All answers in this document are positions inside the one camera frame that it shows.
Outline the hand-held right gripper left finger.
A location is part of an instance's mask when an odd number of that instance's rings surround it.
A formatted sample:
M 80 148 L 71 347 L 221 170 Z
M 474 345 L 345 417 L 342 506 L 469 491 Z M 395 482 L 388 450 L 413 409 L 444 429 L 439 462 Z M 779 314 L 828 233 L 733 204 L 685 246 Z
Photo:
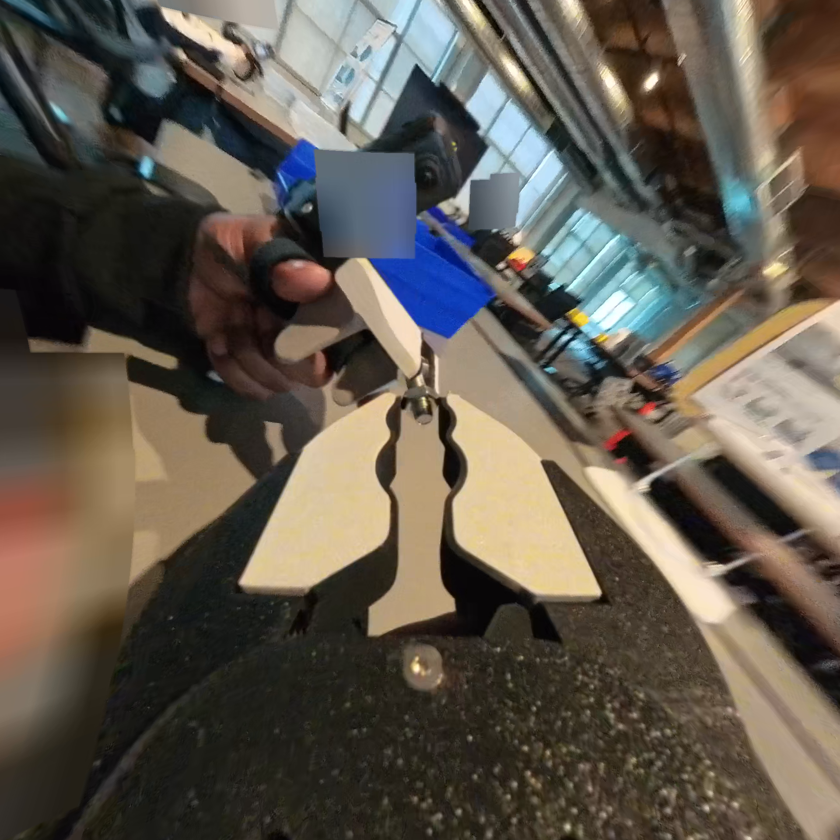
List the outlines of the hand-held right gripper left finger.
M 376 466 L 397 406 L 394 394 L 379 395 L 300 452 L 239 577 L 243 592 L 306 595 L 385 543 L 392 502 Z

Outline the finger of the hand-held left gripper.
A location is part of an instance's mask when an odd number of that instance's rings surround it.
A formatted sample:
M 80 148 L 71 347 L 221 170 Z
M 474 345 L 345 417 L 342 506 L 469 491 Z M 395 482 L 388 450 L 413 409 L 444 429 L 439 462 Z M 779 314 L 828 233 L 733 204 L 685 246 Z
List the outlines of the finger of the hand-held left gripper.
M 406 394 L 427 391 L 423 336 L 368 259 L 350 259 L 335 273 L 351 309 L 333 345 L 333 395 L 366 397 L 402 377 Z

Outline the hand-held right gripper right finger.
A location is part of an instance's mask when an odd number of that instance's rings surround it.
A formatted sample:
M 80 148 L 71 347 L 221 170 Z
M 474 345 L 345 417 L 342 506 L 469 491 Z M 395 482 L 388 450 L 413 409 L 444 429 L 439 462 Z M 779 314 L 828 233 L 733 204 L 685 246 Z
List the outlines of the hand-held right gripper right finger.
M 541 457 L 464 397 L 440 402 L 445 545 L 526 603 L 591 603 L 602 588 Z

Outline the blue plastic bin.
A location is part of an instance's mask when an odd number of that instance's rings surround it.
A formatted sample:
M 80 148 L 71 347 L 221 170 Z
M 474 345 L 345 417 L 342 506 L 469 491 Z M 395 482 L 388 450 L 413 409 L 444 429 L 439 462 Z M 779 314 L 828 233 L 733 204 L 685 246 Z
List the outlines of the blue plastic bin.
M 287 203 L 292 187 L 314 178 L 316 149 L 311 142 L 300 139 L 278 164 L 275 193 L 281 207 Z M 471 253 L 474 237 L 461 230 L 438 207 L 431 208 L 429 213 Z M 371 259 L 370 262 L 418 326 L 447 340 L 494 297 L 492 289 L 455 249 L 420 219 L 416 221 L 413 258 Z

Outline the steel bolt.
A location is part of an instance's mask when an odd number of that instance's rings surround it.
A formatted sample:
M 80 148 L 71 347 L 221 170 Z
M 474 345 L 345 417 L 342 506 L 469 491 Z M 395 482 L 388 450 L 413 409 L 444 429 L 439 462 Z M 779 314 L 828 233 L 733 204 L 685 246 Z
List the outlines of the steel bolt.
M 410 412 L 417 424 L 426 426 L 435 420 L 440 399 L 435 371 L 428 370 L 406 379 L 402 407 Z

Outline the person's left forearm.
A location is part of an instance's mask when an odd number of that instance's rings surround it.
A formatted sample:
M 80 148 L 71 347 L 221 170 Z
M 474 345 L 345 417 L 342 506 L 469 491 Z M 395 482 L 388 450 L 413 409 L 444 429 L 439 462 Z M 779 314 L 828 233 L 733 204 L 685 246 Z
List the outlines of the person's left forearm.
M 130 175 L 4 155 L 2 289 L 16 292 L 31 339 L 82 344 L 94 328 L 200 355 L 186 284 L 199 226 L 220 210 Z

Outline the person's left hand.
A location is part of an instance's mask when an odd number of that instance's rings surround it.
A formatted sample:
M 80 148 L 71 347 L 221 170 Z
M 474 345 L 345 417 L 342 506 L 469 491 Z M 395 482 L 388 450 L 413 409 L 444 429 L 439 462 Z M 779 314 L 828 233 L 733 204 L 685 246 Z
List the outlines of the person's left hand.
M 295 384 L 320 388 L 332 378 L 324 352 L 284 364 L 275 354 L 285 322 L 248 283 L 248 262 L 280 234 L 273 216 L 213 213 L 196 232 L 186 300 L 194 331 L 215 373 L 241 396 L 268 400 Z

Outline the black computer monitor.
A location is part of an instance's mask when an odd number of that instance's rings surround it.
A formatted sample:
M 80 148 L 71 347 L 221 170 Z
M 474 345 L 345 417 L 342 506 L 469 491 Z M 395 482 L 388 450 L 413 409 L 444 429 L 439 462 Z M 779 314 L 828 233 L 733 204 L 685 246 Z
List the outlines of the black computer monitor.
M 468 180 L 487 151 L 487 142 L 480 136 L 480 126 L 466 107 L 443 84 L 433 82 L 420 66 L 412 69 L 394 109 L 376 137 L 393 133 L 404 124 L 430 113 L 448 124 L 458 146 L 458 163 Z

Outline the white poster stand base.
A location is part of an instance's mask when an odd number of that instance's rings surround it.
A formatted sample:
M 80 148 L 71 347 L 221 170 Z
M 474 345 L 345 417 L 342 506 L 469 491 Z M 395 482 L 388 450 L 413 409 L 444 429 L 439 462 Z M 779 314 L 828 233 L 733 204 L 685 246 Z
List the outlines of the white poster stand base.
M 583 471 L 614 519 L 646 553 L 688 612 L 702 624 L 726 623 L 737 604 L 725 586 L 706 573 L 699 554 L 669 520 L 618 472 L 593 465 Z

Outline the white instruction poster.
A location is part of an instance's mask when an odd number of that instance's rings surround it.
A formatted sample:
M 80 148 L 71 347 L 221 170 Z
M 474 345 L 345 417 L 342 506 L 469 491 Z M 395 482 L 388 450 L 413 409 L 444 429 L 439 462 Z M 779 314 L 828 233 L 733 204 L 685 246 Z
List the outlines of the white instruction poster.
M 724 422 L 750 456 L 838 506 L 838 344 L 837 299 L 794 304 L 687 374 L 677 403 Z

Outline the metal ventilation duct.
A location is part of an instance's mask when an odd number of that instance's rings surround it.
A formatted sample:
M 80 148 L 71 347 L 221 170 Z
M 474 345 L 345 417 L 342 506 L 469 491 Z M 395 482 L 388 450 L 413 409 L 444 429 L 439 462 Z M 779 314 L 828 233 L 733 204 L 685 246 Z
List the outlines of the metal ventilation duct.
M 791 283 L 787 213 L 805 192 L 802 154 L 782 154 L 770 119 L 760 28 L 752 2 L 664 1 L 728 230 L 767 285 Z

